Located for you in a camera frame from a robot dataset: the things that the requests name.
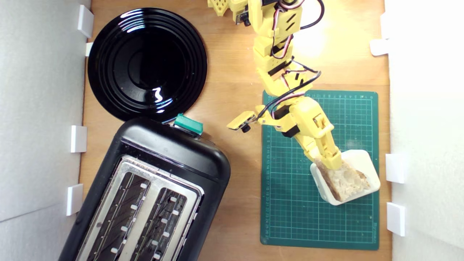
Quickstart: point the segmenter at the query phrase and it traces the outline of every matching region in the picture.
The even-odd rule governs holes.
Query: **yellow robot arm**
[[[291,41],[300,30],[303,2],[208,0],[218,15],[230,8],[237,24],[244,22],[253,27],[257,34],[253,46],[257,73],[266,93],[276,97],[267,105],[256,106],[256,113],[243,112],[227,127],[247,132],[252,123],[274,126],[284,136],[294,137],[311,161],[319,158],[327,168],[335,170],[342,165],[342,159],[331,134],[334,126],[320,105],[304,96],[321,73],[296,62],[292,56]]]

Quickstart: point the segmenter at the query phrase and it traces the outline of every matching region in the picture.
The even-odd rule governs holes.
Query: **green cutting mat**
[[[340,150],[369,152],[379,173],[378,96],[365,91],[311,90]],[[273,98],[263,93],[264,104]],[[379,249],[379,192],[332,206],[311,177],[295,139],[263,126],[261,242],[265,245]]]

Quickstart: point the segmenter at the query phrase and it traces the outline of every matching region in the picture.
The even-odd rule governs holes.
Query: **black cable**
[[[291,94],[292,92],[298,91],[298,90],[300,90],[301,88],[305,87],[306,85],[308,85],[308,84],[314,82],[314,81],[315,81],[317,78],[319,78],[319,76],[321,75],[321,71],[316,71],[316,73],[317,73],[317,74],[316,74],[313,78],[311,78],[311,79],[307,80],[306,82],[304,82],[304,83],[298,85],[297,87],[295,87],[295,88],[293,88],[293,89],[287,91],[286,93],[282,94],[281,96],[279,96],[279,97],[273,99],[271,102],[269,102],[268,104],[266,104],[266,106],[259,112],[258,116],[256,116],[256,120],[258,120],[259,118],[261,118],[261,117],[266,113],[266,111],[269,109],[269,107],[270,107],[271,105],[273,105],[274,103],[278,102],[280,99],[282,99],[282,98],[284,98],[285,96]]]
[[[321,14],[319,15],[319,18],[316,21],[314,21],[314,22],[312,22],[312,23],[310,23],[308,25],[300,27],[300,30],[307,29],[307,28],[310,28],[312,26],[315,26],[317,23],[319,23],[322,20],[322,17],[324,16],[324,12],[325,12],[324,3],[322,3],[322,0],[317,0],[317,1],[321,5]]]

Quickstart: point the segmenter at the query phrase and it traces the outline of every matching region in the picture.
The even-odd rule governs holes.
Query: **bread slice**
[[[320,159],[316,159],[314,163],[321,172],[330,192],[340,202],[345,201],[351,195],[370,188],[366,176],[362,172],[353,169],[345,161],[342,161],[342,166],[338,170],[328,169]]]

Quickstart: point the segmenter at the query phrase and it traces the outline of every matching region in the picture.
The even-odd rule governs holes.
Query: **wooden table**
[[[308,21],[317,17],[316,1]],[[239,113],[261,103],[263,88],[253,62],[256,36],[251,26],[236,26],[232,14],[217,17],[206,0],[93,0],[94,32],[117,15],[140,7],[159,7],[188,19],[202,35],[208,52],[208,76],[202,95],[186,116],[203,122],[210,139],[227,155],[232,174],[214,218],[200,261],[354,260],[390,261],[392,236],[386,229],[386,202],[391,200],[385,181],[389,152],[389,79],[387,57],[373,57],[369,41],[380,37],[382,0],[326,0],[326,13],[317,26],[296,34],[294,54],[309,67],[322,70],[315,89],[376,91],[380,126],[380,249],[336,250],[264,246],[259,242],[261,130],[246,134],[226,125]],[[88,148],[82,154],[80,182],[87,193],[95,173],[122,122],[96,101],[86,77],[84,125]]]

